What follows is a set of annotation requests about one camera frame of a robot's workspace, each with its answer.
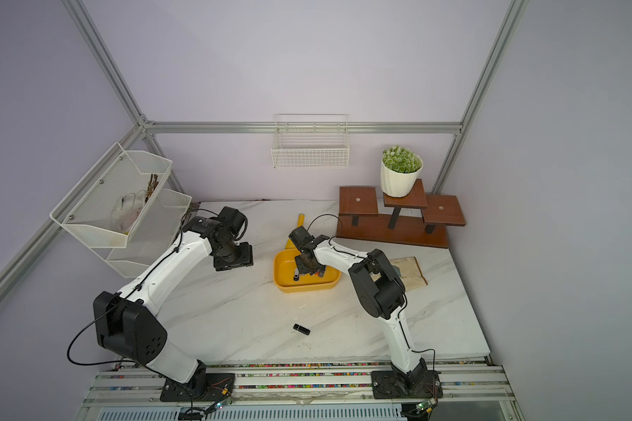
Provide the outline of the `black glossy usb flash drive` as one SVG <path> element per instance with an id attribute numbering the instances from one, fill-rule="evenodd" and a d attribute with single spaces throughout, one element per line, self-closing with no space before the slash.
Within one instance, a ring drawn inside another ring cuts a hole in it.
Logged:
<path id="1" fill-rule="evenodd" d="M 295 331 L 297 331 L 297 332 L 299 332 L 299 333 L 301 333 L 301 334 L 305 335 L 305 336 L 308 336 L 308 335 L 310 335 L 310 334 L 311 334 L 311 330 L 310 330 L 310 329 L 306 328 L 305 326 L 301 326 L 301 325 L 299 325 L 299 324 L 295 324 L 295 325 L 293 326 L 293 329 L 294 329 Z"/>

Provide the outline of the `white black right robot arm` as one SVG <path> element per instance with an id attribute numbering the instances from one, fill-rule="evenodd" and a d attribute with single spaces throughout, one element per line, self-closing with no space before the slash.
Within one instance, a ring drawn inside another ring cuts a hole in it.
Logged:
<path id="1" fill-rule="evenodd" d="M 325 235 L 315 237 L 303 226 L 295 228 L 289 239 L 298 249 L 295 261 L 301 275 L 318 275 L 326 268 L 349 274 L 361 307 L 381 324 L 393 370 L 406 382 L 421 380 L 428 366 L 414 350 L 403 313 L 407 307 L 406 288 L 386 255 L 379 249 L 356 251 Z"/>

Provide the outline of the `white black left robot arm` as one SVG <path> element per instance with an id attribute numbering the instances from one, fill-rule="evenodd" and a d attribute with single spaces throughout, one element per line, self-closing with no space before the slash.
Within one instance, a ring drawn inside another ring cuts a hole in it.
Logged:
<path id="1" fill-rule="evenodd" d="M 98 345 L 138 362 L 193 396 L 208 389 L 206 366 L 169 339 L 157 319 L 166 299 L 201 261 L 211 258 L 216 271 L 253 265 L 252 247 L 242 241 L 247 217 L 224 207 L 211 218 L 184 223 L 168 250 L 128 285 L 103 292 L 93 303 Z"/>

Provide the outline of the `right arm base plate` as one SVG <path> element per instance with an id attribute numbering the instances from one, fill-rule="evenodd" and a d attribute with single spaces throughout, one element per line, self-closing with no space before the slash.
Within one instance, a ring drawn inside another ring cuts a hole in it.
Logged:
<path id="1" fill-rule="evenodd" d="M 420 368 L 409 375 L 392 370 L 373 371 L 370 377 L 375 399 L 443 398 L 442 381 L 435 370 Z"/>

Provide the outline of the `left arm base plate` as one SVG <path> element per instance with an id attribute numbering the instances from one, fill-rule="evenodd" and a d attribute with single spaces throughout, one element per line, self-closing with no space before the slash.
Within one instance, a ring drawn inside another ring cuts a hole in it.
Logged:
<path id="1" fill-rule="evenodd" d="M 235 387 L 233 373 L 198 374 L 187 383 L 167 379 L 162 388 L 160 401 L 166 403 L 219 402 L 232 395 L 233 387 Z"/>

